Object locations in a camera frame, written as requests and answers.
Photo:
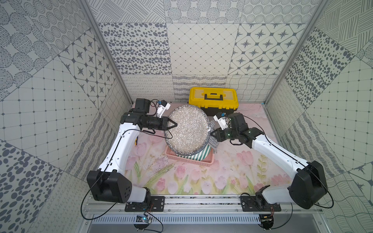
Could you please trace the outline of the speckled grey round plate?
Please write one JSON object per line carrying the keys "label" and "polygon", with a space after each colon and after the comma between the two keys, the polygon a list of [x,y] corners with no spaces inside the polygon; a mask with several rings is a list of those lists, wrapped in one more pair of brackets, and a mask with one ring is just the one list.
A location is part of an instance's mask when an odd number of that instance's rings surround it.
{"label": "speckled grey round plate", "polygon": [[168,147],[180,156],[188,156],[203,150],[210,138],[209,119],[199,107],[185,104],[169,114],[177,127],[166,130],[164,137]]}

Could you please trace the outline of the green white striped plate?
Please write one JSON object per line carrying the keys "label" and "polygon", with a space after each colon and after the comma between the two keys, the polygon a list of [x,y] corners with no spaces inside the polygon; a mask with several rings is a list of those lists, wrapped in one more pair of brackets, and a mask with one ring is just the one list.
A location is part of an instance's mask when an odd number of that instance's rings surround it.
{"label": "green white striped plate", "polygon": [[181,156],[182,158],[190,159],[190,160],[195,160],[195,161],[203,161],[211,152],[211,146],[206,145],[206,147],[201,150],[199,153],[194,154],[194,155],[188,155],[188,156]]}

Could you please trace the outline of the grey knitted dish cloth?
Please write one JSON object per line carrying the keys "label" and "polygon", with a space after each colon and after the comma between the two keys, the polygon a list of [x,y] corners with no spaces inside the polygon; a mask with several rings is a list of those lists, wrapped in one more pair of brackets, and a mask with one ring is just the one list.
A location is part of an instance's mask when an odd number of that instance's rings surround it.
{"label": "grey knitted dish cloth", "polygon": [[[211,120],[209,122],[209,126],[210,126],[210,132],[213,132],[215,130],[215,121],[214,120]],[[216,154],[218,152],[218,141],[216,138],[214,138],[213,136],[210,136],[209,138],[209,141],[208,141],[208,145],[213,149],[213,153]]]}

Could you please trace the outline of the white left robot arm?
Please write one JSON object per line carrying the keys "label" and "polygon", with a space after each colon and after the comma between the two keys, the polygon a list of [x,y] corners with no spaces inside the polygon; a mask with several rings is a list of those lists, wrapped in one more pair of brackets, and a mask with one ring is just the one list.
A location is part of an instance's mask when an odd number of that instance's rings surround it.
{"label": "white left robot arm", "polygon": [[125,167],[135,142],[145,128],[145,133],[155,135],[156,131],[167,131],[177,123],[164,116],[170,108],[165,100],[155,104],[155,113],[150,113],[151,101],[137,99],[135,107],[124,113],[120,119],[118,134],[114,143],[97,170],[87,175],[90,192],[96,201],[110,203],[140,203],[149,206],[150,191],[134,186],[125,175]]}

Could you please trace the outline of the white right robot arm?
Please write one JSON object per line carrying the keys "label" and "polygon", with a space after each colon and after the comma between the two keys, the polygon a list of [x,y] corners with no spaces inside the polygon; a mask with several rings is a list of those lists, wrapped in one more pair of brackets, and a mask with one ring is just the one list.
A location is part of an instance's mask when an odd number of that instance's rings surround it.
{"label": "white right robot arm", "polygon": [[275,162],[291,178],[290,185],[265,185],[255,193],[255,203],[258,209],[276,203],[295,203],[303,209],[316,206],[326,194],[328,188],[323,166],[317,162],[309,162],[281,147],[267,137],[261,126],[250,128],[247,117],[241,113],[219,112],[214,120],[219,128],[211,132],[218,142],[229,140],[239,141]]}

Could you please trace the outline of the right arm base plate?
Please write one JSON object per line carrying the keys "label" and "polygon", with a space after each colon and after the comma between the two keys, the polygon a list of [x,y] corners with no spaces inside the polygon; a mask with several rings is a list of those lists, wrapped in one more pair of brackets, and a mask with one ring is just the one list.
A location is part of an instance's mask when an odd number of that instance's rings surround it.
{"label": "right arm base plate", "polygon": [[244,212],[280,212],[279,204],[269,204],[265,200],[256,199],[256,196],[241,195],[241,207]]}

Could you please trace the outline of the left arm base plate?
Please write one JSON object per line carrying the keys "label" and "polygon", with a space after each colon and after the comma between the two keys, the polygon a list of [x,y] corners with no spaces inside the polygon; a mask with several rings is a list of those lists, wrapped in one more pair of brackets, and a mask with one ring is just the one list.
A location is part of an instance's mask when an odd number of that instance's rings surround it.
{"label": "left arm base plate", "polygon": [[125,212],[163,212],[165,196],[150,196],[142,203],[126,203]]}

